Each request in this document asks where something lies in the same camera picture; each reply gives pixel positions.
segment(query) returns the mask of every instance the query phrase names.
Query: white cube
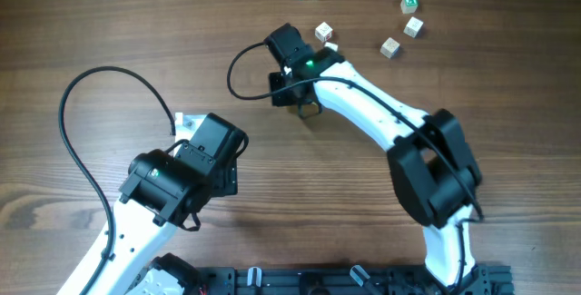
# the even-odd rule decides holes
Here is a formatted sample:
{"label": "white cube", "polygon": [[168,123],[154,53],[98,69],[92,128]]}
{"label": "white cube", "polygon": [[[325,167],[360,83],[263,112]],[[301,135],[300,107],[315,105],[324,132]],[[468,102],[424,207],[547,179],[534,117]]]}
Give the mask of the white cube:
{"label": "white cube", "polygon": [[315,36],[319,41],[325,42],[333,36],[333,29],[327,23],[323,22],[315,29]]}
{"label": "white cube", "polygon": [[399,43],[391,37],[381,46],[381,53],[387,56],[389,59],[398,51]]}
{"label": "white cube", "polygon": [[333,50],[334,52],[338,52],[339,51],[339,46],[336,44],[333,44],[331,42],[326,42],[325,43],[325,47],[328,47],[329,49]]}
{"label": "white cube", "polygon": [[401,0],[401,12],[404,14],[415,13],[418,9],[418,0]]}
{"label": "white cube", "polygon": [[424,22],[420,21],[416,17],[411,17],[408,24],[406,25],[406,28],[403,30],[403,33],[411,37],[416,37],[422,25],[424,25]]}

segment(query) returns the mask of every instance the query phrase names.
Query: small block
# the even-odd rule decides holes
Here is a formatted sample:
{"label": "small block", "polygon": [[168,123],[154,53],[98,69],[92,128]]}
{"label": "small block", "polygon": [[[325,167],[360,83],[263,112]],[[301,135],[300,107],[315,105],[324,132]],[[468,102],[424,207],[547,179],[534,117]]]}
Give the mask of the small block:
{"label": "small block", "polygon": [[419,29],[422,25],[424,25],[424,22],[420,21],[416,17],[411,17],[408,24],[406,25],[406,28],[403,30],[403,33],[411,37],[416,37],[418,36]]}
{"label": "small block", "polygon": [[387,56],[389,59],[398,51],[399,43],[391,37],[381,46],[381,53]]}
{"label": "small block", "polygon": [[333,29],[327,23],[323,22],[315,29],[315,36],[321,42],[329,40],[333,35]]}
{"label": "small block", "polygon": [[329,49],[333,50],[334,52],[338,52],[339,51],[339,46],[336,44],[333,44],[331,42],[326,42],[325,46],[328,47]]}
{"label": "small block", "polygon": [[401,0],[401,12],[404,14],[415,13],[418,9],[418,0]]}

